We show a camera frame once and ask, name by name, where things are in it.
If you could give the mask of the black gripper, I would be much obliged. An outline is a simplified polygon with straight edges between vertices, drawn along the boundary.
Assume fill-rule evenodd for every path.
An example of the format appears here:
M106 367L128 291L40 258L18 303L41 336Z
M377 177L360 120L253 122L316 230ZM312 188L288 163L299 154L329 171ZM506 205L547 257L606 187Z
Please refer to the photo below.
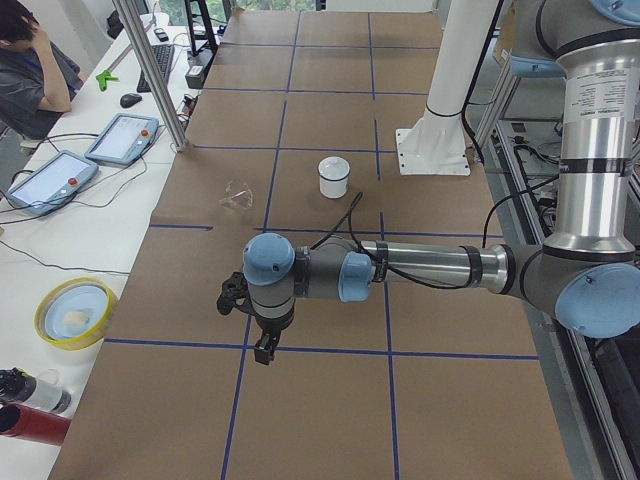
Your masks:
M254 359L260 364L270 364L275 359L276 346L279 343L281 333L293 322L293 314L287 313L278 318L266 318L258 316L256 323L262 334L254 345Z

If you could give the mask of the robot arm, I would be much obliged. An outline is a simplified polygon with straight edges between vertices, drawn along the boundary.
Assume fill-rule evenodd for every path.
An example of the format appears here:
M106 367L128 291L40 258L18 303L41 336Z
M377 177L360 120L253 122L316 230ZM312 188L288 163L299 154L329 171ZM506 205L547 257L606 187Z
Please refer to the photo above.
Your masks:
M248 242L239 275L243 310L270 363L299 298L363 301L377 282L438 290L480 287L520 298L591 338L639 322L639 270L625 238L638 115L639 5L635 1L521 1L514 55L555 62L566 89L556 222L539 247L438 247L324 239L296 248L264 233Z

